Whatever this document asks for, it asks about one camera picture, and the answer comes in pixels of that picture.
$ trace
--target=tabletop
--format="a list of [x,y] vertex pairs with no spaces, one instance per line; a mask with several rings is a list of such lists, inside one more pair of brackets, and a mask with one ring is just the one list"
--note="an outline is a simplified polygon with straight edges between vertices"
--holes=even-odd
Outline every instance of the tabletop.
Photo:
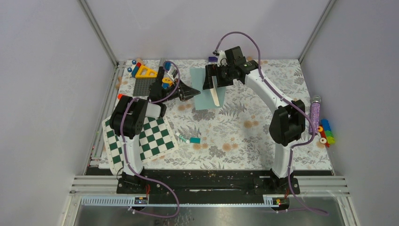
[[[207,60],[172,60],[181,80],[191,86],[190,68],[205,68]],[[158,70],[159,60],[144,60],[147,67]],[[266,76],[287,96],[300,99],[309,114],[310,97],[298,60],[262,60]],[[125,69],[119,93],[132,96],[135,78]],[[224,105],[210,110],[195,110],[193,99],[178,98],[165,102],[165,117],[174,132],[185,137],[199,137],[200,144],[179,142],[178,150],[151,162],[147,169],[267,170],[274,159],[275,143],[269,134],[272,112],[253,90],[234,82],[228,86]],[[308,122],[301,140],[307,141]],[[308,145],[294,149],[293,166],[297,170],[331,170],[331,162],[319,136]],[[107,162],[106,154],[102,161]]]

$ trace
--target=wall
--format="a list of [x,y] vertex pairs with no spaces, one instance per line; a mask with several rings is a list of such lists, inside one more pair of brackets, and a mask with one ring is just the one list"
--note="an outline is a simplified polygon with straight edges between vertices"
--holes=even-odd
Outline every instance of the wall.
[[[88,0],[119,59],[205,59],[220,38],[252,36],[263,58],[297,59],[328,0]],[[221,50],[240,45],[257,56],[244,36],[227,38]]]
[[56,225],[112,71],[78,1],[2,1],[0,225]]
[[397,225],[399,2],[338,1],[302,63],[361,225]]

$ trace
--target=table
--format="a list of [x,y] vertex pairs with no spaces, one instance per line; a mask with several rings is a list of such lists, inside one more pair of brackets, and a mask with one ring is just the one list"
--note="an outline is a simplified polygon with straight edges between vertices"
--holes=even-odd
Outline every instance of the table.
[[[182,81],[191,86],[190,68],[204,68],[207,60],[172,60]],[[159,60],[144,60],[158,70]],[[298,60],[262,60],[262,70],[281,91],[294,100],[301,99],[309,113],[310,97]],[[132,96],[135,78],[125,69],[119,93]],[[174,132],[199,137],[200,144],[179,142],[179,149],[144,164],[147,169],[265,170],[274,159],[274,141],[269,134],[272,112],[254,91],[235,81],[226,89],[221,108],[196,111],[194,101],[174,99],[165,102],[167,117]],[[301,140],[308,139],[308,122]],[[306,146],[294,149],[297,170],[331,170],[332,165],[320,136]],[[107,162],[106,154],[102,162]]]

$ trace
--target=purple glitter bottle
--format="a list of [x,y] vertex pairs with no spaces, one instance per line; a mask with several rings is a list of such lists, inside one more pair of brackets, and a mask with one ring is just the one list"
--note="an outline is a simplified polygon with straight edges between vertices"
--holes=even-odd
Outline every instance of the purple glitter bottle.
[[[314,125],[316,132],[317,132],[317,127],[319,127],[320,103],[321,103],[320,96],[315,95],[311,98],[310,118],[311,118],[311,122]],[[311,129],[311,126],[309,125],[309,134],[312,134],[312,133],[313,133],[313,131]]]

